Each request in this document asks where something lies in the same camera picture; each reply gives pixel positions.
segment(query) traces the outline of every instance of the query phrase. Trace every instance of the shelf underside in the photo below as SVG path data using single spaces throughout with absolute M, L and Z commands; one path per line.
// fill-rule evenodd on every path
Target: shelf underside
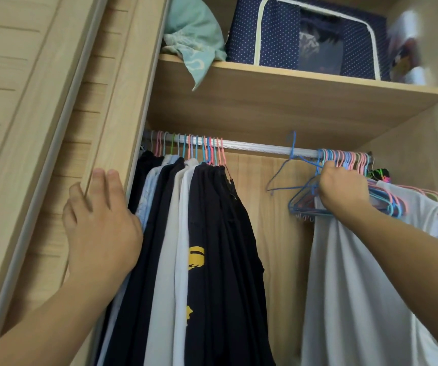
M 354 150 L 438 103 L 438 88 L 215 62 L 194 92 L 183 62 L 160 55 L 153 129 L 272 145 Z

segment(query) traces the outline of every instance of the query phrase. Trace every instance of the teal fabric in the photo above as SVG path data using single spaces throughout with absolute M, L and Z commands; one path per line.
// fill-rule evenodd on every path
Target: teal fabric
M 164 53 L 180 56 L 195 81 L 194 91 L 214 60 L 226 60 L 219 23 L 202 0 L 171 0 Z

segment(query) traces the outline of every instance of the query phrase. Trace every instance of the hand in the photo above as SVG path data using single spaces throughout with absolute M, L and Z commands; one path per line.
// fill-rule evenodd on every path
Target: hand
M 135 266 L 143 242 L 139 219 L 127 209 L 117 171 L 96 168 L 85 200 L 80 184 L 69 188 L 63 225 L 69 243 L 69 278 L 104 285 L 112 298 Z
M 340 221 L 354 210 L 371 207 L 366 178 L 354 170 L 336 167 L 332 160 L 325 162 L 319 186 L 322 204 Z

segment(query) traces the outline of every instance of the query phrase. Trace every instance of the clothes rod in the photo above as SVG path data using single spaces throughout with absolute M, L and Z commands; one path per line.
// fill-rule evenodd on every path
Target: clothes rod
M 155 146 L 157 131 L 145 130 L 143 134 L 143 138 L 146 140 L 150 140 L 152 132 L 153 132 L 153 146 Z M 185 137 L 187 137 L 187 144 L 188 144 L 188 135 L 175 135 L 174 141 L 176 142 L 178 139 L 178 141 L 183 144 L 185 143 Z M 165 140 L 167 142 L 172 142 L 172 139 L 173 139 L 173 134 L 167 133 L 165 136 Z M 223 144 L 224 149 L 252 151 L 252 152 L 267 153 L 267 154 L 290 155 L 290 152 L 292 150 L 292 148 L 286 146 L 254 144 L 251 142 L 242 142 L 242 141 L 219 140 L 219 142 L 217 142 L 216 139 L 212 139 L 212 138 L 210 138 L 210 141 L 211 141 L 211 146 L 215 145 L 216 147 L 219 147 L 220 145 Z M 190 143 L 192 145 L 195 145 L 197 142 L 198 142 L 198 146 L 202 147 L 202 137 L 191 135 Z M 294 156 L 316 159 L 318 157 L 318 152 L 317 150 L 294 148 Z

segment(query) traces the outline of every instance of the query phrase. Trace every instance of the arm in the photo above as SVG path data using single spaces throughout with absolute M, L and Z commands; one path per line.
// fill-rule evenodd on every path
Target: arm
M 127 209 L 119 175 L 95 169 L 88 207 L 69 190 L 63 223 L 69 278 L 41 307 L 0 338 L 0 366 L 68 365 L 141 251 L 139 221 Z
M 326 162 L 320 196 L 365 244 L 411 311 L 438 341 L 438 239 L 371 206 L 366 179 Z

